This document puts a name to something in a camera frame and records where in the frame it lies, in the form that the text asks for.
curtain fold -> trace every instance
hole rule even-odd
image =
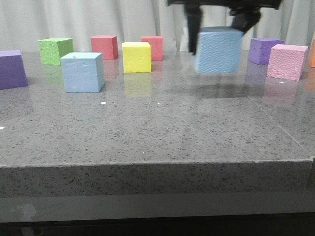
[[[221,6],[202,6],[202,26],[229,26],[232,17]],[[73,38],[75,50],[90,51],[90,37],[117,35],[121,42],[143,35],[163,35],[164,49],[188,49],[183,7],[166,0],[0,0],[0,50],[38,51],[37,41]],[[315,37],[315,1],[283,0],[279,10],[263,8],[260,22],[243,37],[274,37],[309,46]]]

table surface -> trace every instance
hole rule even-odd
[[[315,68],[198,74],[187,53],[66,93],[60,66],[23,53],[28,87],[0,90],[0,197],[305,189],[315,155]]]

